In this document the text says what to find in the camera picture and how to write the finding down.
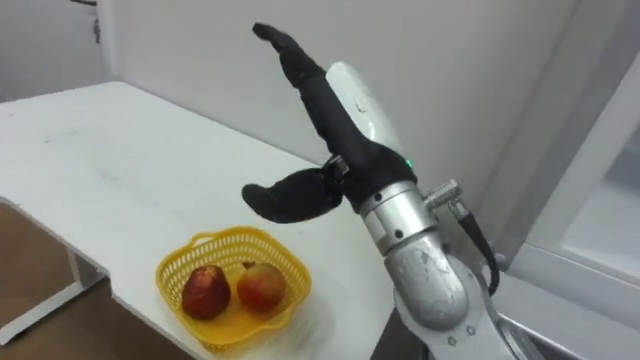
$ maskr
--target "yellow basket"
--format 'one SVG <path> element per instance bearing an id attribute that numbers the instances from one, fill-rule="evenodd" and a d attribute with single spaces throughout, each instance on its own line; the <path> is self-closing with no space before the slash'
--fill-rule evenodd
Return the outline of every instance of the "yellow basket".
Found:
<path id="1" fill-rule="evenodd" d="M 236 283 L 244 271 L 243 261 L 272 264 L 284 275 L 285 298 L 270 314 L 255 315 L 240 304 Z M 194 269 L 210 264 L 224 270 L 231 286 L 231 302 L 213 320 L 196 320 L 182 311 L 182 288 Z M 296 306 L 309 294 L 311 276 L 300 260 L 269 234 L 238 226 L 196 234 L 189 244 L 162 260 L 156 269 L 156 285 L 180 323 L 209 351 L 222 352 L 261 331 L 286 326 Z"/>

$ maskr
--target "metal connector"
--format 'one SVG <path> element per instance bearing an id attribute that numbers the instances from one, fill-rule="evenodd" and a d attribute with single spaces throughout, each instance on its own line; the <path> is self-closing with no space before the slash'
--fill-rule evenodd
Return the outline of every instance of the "metal connector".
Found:
<path id="1" fill-rule="evenodd" d="M 458 221 L 460 221 L 461 219 L 463 219 L 464 217 L 466 217 L 471 213 L 460 198 L 449 200 L 447 205 L 449 206 L 449 211 L 451 211 L 453 216 Z"/>
<path id="2" fill-rule="evenodd" d="M 460 195 L 462 195 L 462 188 L 455 180 L 451 179 L 429 192 L 424 197 L 424 206 L 427 210 L 432 211 L 457 199 Z"/>

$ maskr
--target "wall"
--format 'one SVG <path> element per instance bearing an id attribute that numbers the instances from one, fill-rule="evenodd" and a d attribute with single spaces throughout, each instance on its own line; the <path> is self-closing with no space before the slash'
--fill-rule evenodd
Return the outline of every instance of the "wall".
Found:
<path id="1" fill-rule="evenodd" d="M 68 0 L 0 1 L 0 101 L 105 81 L 92 12 Z"/>
<path id="2" fill-rule="evenodd" d="M 317 163 L 326 150 L 274 51 L 286 30 L 369 82 L 423 189 L 457 178 L 477 204 L 576 1 L 110 0 L 114 74 Z"/>

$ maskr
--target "apple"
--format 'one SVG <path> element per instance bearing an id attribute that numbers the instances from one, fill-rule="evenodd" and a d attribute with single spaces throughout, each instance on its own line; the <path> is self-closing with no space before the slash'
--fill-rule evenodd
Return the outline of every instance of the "apple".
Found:
<path id="1" fill-rule="evenodd" d="M 243 262 L 245 272 L 238 280 L 240 302 L 249 310 L 267 313 L 284 299 L 287 283 L 275 266 L 267 263 Z"/>
<path id="2" fill-rule="evenodd" d="M 231 301 L 231 288 L 219 266 L 199 267 L 182 289 L 182 309 L 198 320 L 220 315 Z"/>

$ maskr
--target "wooden floor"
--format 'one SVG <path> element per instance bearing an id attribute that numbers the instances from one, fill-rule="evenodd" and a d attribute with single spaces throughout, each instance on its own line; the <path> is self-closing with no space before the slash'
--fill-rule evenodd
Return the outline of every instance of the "wooden floor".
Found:
<path id="1" fill-rule="evenodd" d="M 0 205 L 0 326 L 71 282 L 64 247 Z M 187 360 L 111 300 L 108 281 L 0 347 L 2 360 Z"/>

